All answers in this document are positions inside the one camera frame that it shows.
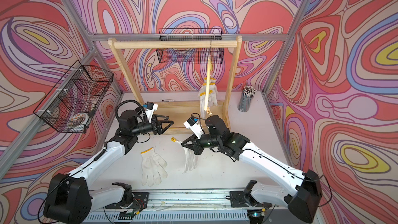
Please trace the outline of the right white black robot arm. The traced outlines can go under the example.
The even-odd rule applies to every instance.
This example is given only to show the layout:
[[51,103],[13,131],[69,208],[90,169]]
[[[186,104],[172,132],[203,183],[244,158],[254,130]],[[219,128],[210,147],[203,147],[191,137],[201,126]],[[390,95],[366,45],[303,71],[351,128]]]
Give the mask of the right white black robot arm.
[[201,127],[201,119],[191,116],[184,126],[193,135],[182,142],[182,147],[201,155],[206,148],[218,149],[233,161],[251,165],[263,172],[279,186],[279,190],[267,190],[266,187],[252,180],[243,191],[245,204],[256,206],[270,203],[286,207],[296,218],[311,224],[320,206],[322,189],[320,176],[308,170],[290,167],[262,151],[249,138],[240,133],[231,132],[224,121],[217,115],[205,119],[208,132]]

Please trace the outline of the yellow curved clip hanger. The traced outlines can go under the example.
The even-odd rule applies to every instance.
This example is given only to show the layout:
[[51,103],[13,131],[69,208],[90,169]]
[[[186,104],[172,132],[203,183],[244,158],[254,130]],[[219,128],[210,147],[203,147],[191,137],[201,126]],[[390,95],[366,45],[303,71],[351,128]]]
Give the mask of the yellow curved clip hanger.
[[211,64],[210,51],[211,51],[211,44],[212,44],[212,41],[210,41],[210,47],[209,47],[208,58],[207,58],[207,75],[206,75],[206,90],[205,90],[205,104],[204,104],[204,111],[208,115],[212,114],[212,112],[210,110],[210,107],[208,105],[209,94],[210,94],[210,64]]

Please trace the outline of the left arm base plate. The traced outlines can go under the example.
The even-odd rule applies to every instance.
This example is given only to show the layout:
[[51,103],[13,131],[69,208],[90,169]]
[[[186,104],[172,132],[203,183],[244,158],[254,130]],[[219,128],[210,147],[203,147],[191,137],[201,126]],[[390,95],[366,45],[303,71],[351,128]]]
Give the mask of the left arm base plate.
[[143,210],[147,208],[149,192],[132,192],[131,197],[123,198],[118,203],[112,203],[106,206],[106,209],[133,209]]

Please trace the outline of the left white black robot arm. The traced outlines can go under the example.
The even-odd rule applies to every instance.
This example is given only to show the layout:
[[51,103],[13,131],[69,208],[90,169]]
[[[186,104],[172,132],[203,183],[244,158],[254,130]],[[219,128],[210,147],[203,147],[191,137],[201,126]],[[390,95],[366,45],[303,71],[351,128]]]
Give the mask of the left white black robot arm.
[[105,143],[104,148],[78,168],[54,176],[48,193],[38,214],[52,219],[55,223],[80,224],[98,209],[113,205],[119,209],[129,209],[145,204],[135,199],[131,185],[112,183],[111,186],[92,190],[91,185],[113,163],[126,155],[137,143],[138,137],[145,134],[161,135],[173,125],[168,116],[150,114],[146,117],[141,110],[127,110],[117,118],[119,127],[115,135]]

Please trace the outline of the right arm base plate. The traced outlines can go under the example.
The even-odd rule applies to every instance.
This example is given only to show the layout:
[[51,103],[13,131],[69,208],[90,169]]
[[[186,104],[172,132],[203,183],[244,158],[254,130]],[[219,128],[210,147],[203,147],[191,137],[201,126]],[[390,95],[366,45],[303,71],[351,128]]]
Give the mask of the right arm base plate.
[[226,199],[230,201],[232,208],[261,207],[268,209],[273,206],[271,203],[260,203],[255,200],[251,195],[249,195],[248,193],[244,193],[243,191],[230,191],[229,195],[226,196]]

